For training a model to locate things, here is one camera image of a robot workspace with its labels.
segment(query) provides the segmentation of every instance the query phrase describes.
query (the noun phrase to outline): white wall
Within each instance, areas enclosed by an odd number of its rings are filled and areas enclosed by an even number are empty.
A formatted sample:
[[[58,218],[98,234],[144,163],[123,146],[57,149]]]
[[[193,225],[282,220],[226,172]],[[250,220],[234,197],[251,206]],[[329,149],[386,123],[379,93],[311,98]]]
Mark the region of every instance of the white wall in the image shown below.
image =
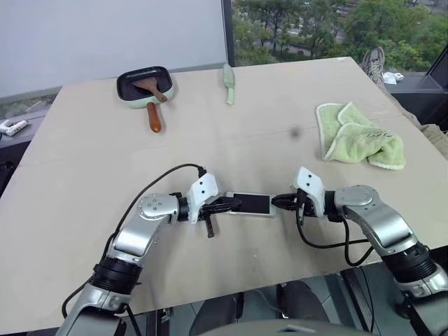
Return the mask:
[[[0,0],[0,98],[225,60],[221,0]]]

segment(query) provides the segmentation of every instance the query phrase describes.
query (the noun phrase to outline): pan handle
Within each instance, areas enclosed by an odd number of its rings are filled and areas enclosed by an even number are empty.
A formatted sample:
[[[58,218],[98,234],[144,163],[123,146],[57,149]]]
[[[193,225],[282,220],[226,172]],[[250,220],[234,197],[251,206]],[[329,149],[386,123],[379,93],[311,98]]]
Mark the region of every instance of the pan handle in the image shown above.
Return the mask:
[[[162,123],[157,112],[157,106],[154,103],[147,103],[146,110],[148,111],[149,127],[154,133],[160,132]]]

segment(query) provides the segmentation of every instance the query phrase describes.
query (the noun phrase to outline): table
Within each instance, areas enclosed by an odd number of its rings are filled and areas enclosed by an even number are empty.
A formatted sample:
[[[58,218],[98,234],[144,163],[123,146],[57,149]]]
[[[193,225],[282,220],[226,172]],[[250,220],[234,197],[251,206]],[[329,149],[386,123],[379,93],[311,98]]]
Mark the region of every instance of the table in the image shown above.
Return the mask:
[[[91,275],[132,198],[184,162],[204,165],[223,192],[288,193],[302,165],[327,189],[370,185],[425,244],[448,242],[447,161],[351,58],[234,71],[234,106],[225,104],[220,70],[173,74],[177,92],[160,106],[161,134],[150,131],[144,110],[117,98],[114,80],[62,88],[0,201],[0,334],[60,325],[63,299]],[[315,108],[349,101],[402,137],[402,171],[320,159]],[[153,192],[185,192],[196,178],[182,169]],[[347,268],[342,248],[305,246],[292,215],[221,214],[213,239],[204,222],[165,228],[133,293],[134,312]],[[362,237],[350,226],[353,239]],[[321,243],[344,236],[341,224],[323,220],[310,219],[305,232]],[[352,246],[351,257],[366,248]],[[367,263],[378,260],[373,253]]]

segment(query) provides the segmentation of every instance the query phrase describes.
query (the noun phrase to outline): green towel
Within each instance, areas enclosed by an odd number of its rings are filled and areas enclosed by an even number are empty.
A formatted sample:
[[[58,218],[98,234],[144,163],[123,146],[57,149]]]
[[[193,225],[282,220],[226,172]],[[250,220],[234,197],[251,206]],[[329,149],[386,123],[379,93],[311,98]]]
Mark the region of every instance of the green towel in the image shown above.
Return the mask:
[[[367,158],[381,168],[399,170],[405,166],[401,138],[376,126],[353,103],[323,104],[316,114],[324,160],[354,163]]]

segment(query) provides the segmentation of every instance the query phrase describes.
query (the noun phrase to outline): grey shoe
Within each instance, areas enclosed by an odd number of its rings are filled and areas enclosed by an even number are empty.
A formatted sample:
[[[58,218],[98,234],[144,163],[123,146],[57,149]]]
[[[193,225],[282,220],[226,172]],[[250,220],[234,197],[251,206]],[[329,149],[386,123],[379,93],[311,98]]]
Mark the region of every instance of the grey shoe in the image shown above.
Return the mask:
[[[362,68],[375,84],[384,84],[384,50],[381,47],[367,51],[363,58]]]

